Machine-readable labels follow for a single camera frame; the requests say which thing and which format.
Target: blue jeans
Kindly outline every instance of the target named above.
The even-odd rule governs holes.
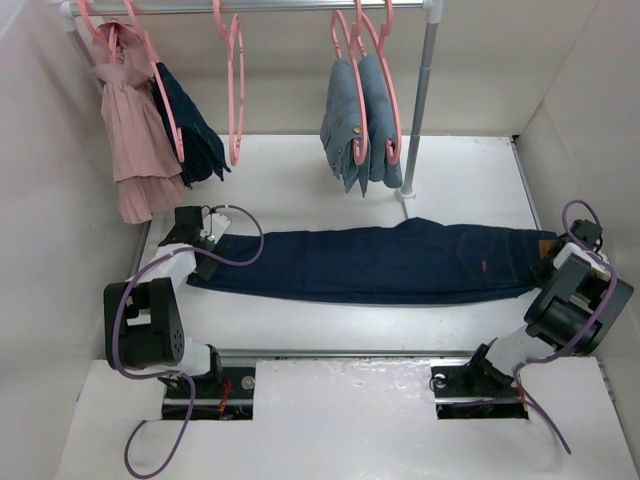
[[[274,232],[248,267],[220,265],[189,284],[273,298],[373,305],[443,305],[516,297],[533,288],[530,266],[552,232],[413,218],[393,228]],[[254,255],[257,237],[225,235],[216,252]]]

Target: pole base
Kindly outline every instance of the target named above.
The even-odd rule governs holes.
[[[404,211],[404,218],[414,218],[415,214],[415,203],[416,203],[416,192],[414,189],[411,189],[409,193],[405,193],[402,191],[402,188],[396,190],[396,198],[402,204],[402,210]]]

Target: red wire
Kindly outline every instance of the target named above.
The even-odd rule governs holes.
[[[231,395],[231,380],[227,380],[227,383],[225,383],[223,386],[224,396],[222,397],[222,400],[220,400],[220,404],[218,405],[218,409],[220,410],[220,420],[222,420],[224,410],[227,407],[227,401],[229,400],[229,395]]]

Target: floor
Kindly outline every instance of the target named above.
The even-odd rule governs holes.
[[[423,137],[415,175],[416,214],[445,224],[535,228],[508,138]],[[187,204],[231,203],[253,212],[266,231],[393,226],[403,219],[394,192],[370,184],[345,195],[317,136],[248,136],[239,165],[221,183],[196,185]],[[255,227],[232,213],[230,232]],[[173,224],[152,224],[143,262]],[[187,335],[221,349],[470,351],[511,333],[535,293],[455,307],[385,308],[246,297],[182,286]]]
[[[540,416],[437,420],[427,359],[264,361],[252,421],[192,422],[158,480],[633,480],[637,475],[592,358],[529,367],[523,380],[564,433]],[[131,478],[122,452],[141,419],[160,418],[162,385],[97,360],[78,401],[57,480]],[[134,440],[141,473],[166,458],[178,421]]]

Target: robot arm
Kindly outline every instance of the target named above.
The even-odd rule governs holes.
[[[574,222],[571,232],[598,252],[602,228],[588,220]],[[543,359],[562,349],[600,306],[611,276],[583,249],[560,236],[547,256],[532,268],[542,291],[527,310],[526,325],[511,335],[482,344],[464,366],[433,367],[436,398],[498,398],[514,396],[513,371],[531,359]],[[633,294],[618,279],[597,320],[580,338],[573,355],[588,355],[600,344]]]
[[[202,208],[182,207],[176,209],[175,214],[175,226],[160,243],[151,262],[186,246],[213,251],[231,224],[225,215],[210,212],[208,216],[211,223],[209,231],[206,231]],[[192,273],[206,278],[216,268],[215,260],[186,252],[171,256],[142,277],[127,300],[120,329],[118,348],[126,368],[174,368],[194,377],[221,377],[222,367],[215,348],[185,337],[175,294],[175,290]],[[106,354],[112,368],[115,368],[112,355],[113,327],[118,304],[127,284],[128,281],[112,283],[104,290]]]

